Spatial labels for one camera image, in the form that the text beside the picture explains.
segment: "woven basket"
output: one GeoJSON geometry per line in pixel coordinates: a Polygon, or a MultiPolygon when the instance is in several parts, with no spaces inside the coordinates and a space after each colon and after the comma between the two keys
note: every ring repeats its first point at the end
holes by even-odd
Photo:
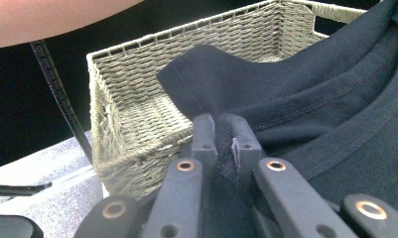
{"type": "Polygon", "coordinates": [[[316,16],[349,23],[363,10],[269,0],[87,55],[93,165],[111,194],[142,197],[157,188],[192,123],[156,79],[197,44],[251,61],[283,60],[326,38],[316,16]]]}

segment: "grommet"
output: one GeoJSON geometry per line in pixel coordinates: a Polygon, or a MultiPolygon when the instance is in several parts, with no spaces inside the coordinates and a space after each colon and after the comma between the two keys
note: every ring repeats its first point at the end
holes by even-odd
{"type": "Polygon", "coordinates": [[[284,171],[286,169],[285,164],[278,162],[278,161],[271,161],[267,163],[267,168],[269,168],[272,171],[284,171]]]}
{"type": "Polygon", "coordinates": [[[177,170],[182,172],[192,171],[195,168],[195,164],[189,161],[179,162],[177,164],[177,170]]]}
{"type": "Polygon", "coordinates": [[[103,208],[102,215],[106,219],[115,219],[122,216],[126,211],[127,206],[123,201],[112,201],[103,208]]]}
{"type": "Polygon", "coordinates": [[[364,214],[369,218],[375,220],[384,220],[387,218],[387,212],[385,212],[385,210],[381,206],[371,201],[368,200],[357,201],[355,203],[355,207],[360,213],[364,214]]]}

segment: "skin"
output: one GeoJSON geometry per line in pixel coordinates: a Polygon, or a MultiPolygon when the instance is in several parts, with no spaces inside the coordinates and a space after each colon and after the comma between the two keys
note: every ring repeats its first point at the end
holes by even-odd
{"type": "Polygon", "coordinates": [[[142,0],[0,0],[0,48],[64,34],[142,0]]]}

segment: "dark blue t-shirt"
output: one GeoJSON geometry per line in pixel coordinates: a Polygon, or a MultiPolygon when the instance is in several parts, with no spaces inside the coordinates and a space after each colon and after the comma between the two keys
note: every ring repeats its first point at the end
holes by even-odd
{"type": "Polygon", "coordinates": [[[234,191],[222,112],[244,117],[266,154],[291,162],[322,197],[340,203],[365,193],[398,209],[398,1],[383,1],[289,59],[250,62],[197,46],[158,79],[188,118],[215,118],[219,176],[206,237],[255,232],[234,191]]]}

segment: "gray floor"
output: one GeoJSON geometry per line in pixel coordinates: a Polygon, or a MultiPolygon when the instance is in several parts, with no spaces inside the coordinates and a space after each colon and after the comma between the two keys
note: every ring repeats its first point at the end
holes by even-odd
{"type": "Polygon", "coordinates": [[[0,197],[0,214],[31,218],[45,237],[72,237],[78,224],[103,197],[102,185],[75,138],[0,168],[0,184],[49,181],[52,187],[29,197],[0,197]]]}

